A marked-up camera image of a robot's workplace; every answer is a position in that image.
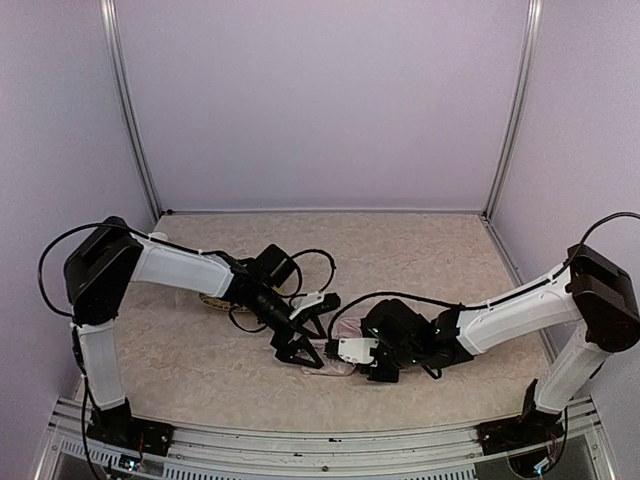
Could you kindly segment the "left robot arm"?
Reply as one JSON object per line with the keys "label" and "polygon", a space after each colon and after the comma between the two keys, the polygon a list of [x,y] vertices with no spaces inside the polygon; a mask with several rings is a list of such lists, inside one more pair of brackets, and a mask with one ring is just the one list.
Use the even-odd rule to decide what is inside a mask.
{"label": "left robot arm", "polygon": [[[342,265],[351,240],[338,214],[166,217],[174,240],[212,241],[236,255],[269,243],[323,249]],[[134,414],[170,423],[253,430],[337,429],[349,410],[349,381],[274,357],[271,330],[251,336],[196,292],[164,284],[128,286],[115,322],[122,382]]]}

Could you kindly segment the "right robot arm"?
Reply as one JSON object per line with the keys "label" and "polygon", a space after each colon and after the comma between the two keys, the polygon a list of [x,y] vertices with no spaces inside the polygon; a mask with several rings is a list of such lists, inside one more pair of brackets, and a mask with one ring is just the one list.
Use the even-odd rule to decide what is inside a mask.
{"label": "right robot arm", "polygon": [[407,306],[406,294],[376,296],[380,301],[361,320],[360,336],[331,336],[325,352],[363,368],[377,382],[394,383],[409,367],[421,367],[438,379],[444,369],[497,345],[575,323],[549,370],[527,387],[521,413],[483,424],[488,435],[525,436],[556,427],[571,398],[604,362],[639,341],[639,308],[630,275],[584,240],[538,279],[477,305],[443,303],[433,320]]}

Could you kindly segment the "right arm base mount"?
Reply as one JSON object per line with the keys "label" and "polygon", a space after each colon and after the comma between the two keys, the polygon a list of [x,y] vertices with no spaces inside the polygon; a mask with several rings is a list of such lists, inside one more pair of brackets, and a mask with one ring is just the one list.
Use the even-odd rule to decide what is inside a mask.
{"label": "right arm base mount", "polygon": [[564,435],[563,425],[520,421],[518,417],[481,423],[477,427],[479,442],[485,456],[509,452],[550,441]]}

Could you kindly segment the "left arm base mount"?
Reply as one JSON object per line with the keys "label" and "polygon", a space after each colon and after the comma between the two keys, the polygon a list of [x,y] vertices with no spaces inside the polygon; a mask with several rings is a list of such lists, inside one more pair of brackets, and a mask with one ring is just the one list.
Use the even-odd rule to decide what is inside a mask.
{"label": "left arm base mount", "polygon": [[174,430],[174,426],[168,423],[131,417],[107,422],[92,421],[87,427],[87,436],[138,453],[166,457]]}

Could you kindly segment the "pink and black umbrella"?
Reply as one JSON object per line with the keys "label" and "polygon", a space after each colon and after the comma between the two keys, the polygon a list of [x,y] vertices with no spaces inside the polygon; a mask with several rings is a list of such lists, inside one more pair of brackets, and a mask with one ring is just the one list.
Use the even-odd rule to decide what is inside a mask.
{"label": "pink and black umbrella", "polygon": [[348,377],[354,373],[356,366],[345,362],[339,355],[342,345],[350,339],[362,338],[361,319],[357,317],[342,317],[336,321],[333,328],[334,343],[328,339],[311,340],[311,346],[319,355],[323,366],[319,369],[302,366],[301,371],[305,375],[326,377]]}

